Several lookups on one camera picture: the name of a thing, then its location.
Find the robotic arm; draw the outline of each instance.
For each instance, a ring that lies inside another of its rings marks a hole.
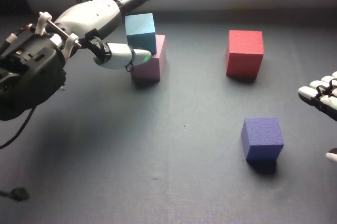
[[[310,87],[299,88],[299,97],[337,121],[337,72],[311,82]],[[325,156],[337,162],[337,148],[331,149]]]
[[[76,0],[55,22],[49,13],[40,12],[36,27],[30,24],[11,34],[0,47],[0,120],[33,110],[61,88],[66,79],[63,67],[78,49],[91,50],[94,62],[108,69],[130,71],[149,60],[149,51],[102,42],[125,14],[146,1]],[[31,35],[4,53],[23,33]]]

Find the gray fabric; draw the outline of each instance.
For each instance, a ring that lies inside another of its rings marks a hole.
[[[335,223],[337,165],[324,156],[337,146],[336,122],[297,90],[337,70],[336,28],[260,14],[245,23],[173,16],[155,15],[167,37],[158,84],[136,86],[89,51],[69,60],[66,90],[0,152],[0,189],[25,186],[32,197],[0,198],[1,223]],[[35,20],[1,18],[0,39]],[[263,31],[252,84],[225,76],[228,30]],[[125,42],[123,27],[106,40]],[[0,123],[2,142],[25,116]],[[256,116],[280,120],[285,145],[274,174],[244,160],[240,132]]]

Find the teal cube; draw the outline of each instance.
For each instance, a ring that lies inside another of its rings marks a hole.
[[[153,14],[139,14],[125,17],[126,38],[130,46],[157,53],[156,30]]]

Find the purple cube top face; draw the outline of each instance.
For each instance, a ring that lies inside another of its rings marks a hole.
[[[275,117],[245,119],[241,138],[247,160],[276,160],[284,146]]]
[[[250,146],[284,144],[278,118],[247,118],[244,123]]]

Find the cube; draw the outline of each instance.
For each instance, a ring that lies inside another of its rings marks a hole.
[[[276,161],[284,146],[279,120],[275,117],[245,119],[241,139],[247,161]]]
[[[135,48],[157,52],[156,31],[153,14],[140,14],[125,17],[125,30],[127,42]]]
[[[157,53],[145,63],[137,65],[131,71],[133,79],[147,79],[160,81],[166,64],[165,35],[156,35]]]
[[[264,55],[262,32],[230,30],[226,75],[255,79]]]

